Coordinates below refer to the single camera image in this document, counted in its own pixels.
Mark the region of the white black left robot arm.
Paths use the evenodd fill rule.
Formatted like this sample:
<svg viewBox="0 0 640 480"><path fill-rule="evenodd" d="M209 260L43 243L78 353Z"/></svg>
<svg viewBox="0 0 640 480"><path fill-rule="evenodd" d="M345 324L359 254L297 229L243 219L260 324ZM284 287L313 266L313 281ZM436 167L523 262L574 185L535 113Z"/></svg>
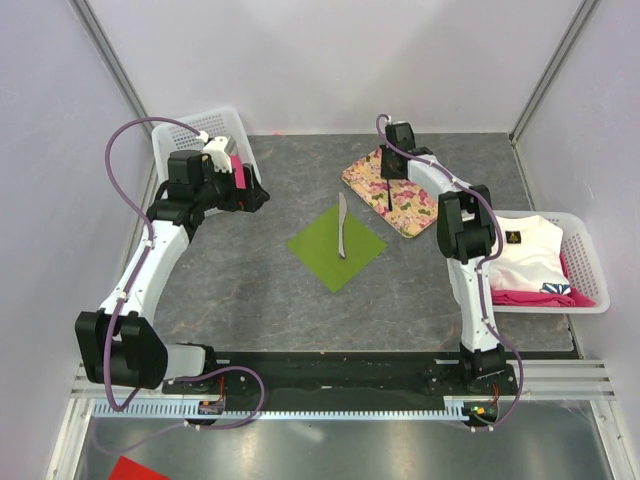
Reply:
<svg viewBox="0 0 640 480"><path fill-rule="evenodd" d="M250 163L234 158L217 168L210 153L170 154L168 178L144 213L146 231L120 281L95 311L83 311L75 333L88 380L111 386L155 389L184 377L198 393L219 382L204 344L165 344L153 328L167 280L211 210L255 212L269 200Z"/></svg>

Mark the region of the blue metallic fork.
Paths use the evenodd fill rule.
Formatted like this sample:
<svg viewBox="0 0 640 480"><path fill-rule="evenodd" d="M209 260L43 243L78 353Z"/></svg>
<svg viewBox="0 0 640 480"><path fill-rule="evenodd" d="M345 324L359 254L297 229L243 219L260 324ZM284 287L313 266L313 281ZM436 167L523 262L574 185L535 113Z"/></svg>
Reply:
<svg viewBox="0 0 640 480"><path fill-rule="evenodd" d="M388 204L388 210L389 212L393 211L393 198L392 198L392 191L391 191L391 184L389 179L387 179L386 181L386 185L387 185L387 204Z"/></svg>

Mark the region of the green paper napkin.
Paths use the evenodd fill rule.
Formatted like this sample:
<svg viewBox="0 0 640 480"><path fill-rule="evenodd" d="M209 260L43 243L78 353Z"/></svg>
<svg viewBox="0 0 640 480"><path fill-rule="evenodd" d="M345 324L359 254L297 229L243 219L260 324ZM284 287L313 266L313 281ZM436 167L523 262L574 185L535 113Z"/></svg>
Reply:
<svg viewBox="0 0 640 480"><path fill-rule="evenodd" d="M348 213L344 222L346 258L338 253L335 204L287 242L289 250L332 292L336 293L382 253L387 244Z"/></svg>

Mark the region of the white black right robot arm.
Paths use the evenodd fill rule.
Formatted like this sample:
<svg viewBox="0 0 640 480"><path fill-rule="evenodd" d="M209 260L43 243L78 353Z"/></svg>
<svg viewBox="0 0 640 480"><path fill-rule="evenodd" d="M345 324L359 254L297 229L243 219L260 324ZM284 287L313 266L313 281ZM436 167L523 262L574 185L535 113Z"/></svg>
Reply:
<svg viewBox="0 0 640 480"><path fill-rule="evenodd" d="M382 178L408 180L437 199L436 240L462 315L457 377L465 391L481 393L507 368L489 282L490 262L504 247L490 192L459 179L429 149L419 148L409 123L380 114L375 125Z"/></svg>

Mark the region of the silver table knife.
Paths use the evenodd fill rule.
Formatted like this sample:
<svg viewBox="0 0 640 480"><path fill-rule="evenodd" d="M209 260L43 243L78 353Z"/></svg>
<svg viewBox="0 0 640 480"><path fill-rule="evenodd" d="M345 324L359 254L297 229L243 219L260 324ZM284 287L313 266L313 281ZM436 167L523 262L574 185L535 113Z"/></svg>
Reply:
<svg viewBox="0 0 640 480"><path fill-rule="evenodd" d="M338 254L344 260L345 251L345 221L348 213L346 198L342 192L338 193Z"/></svg>

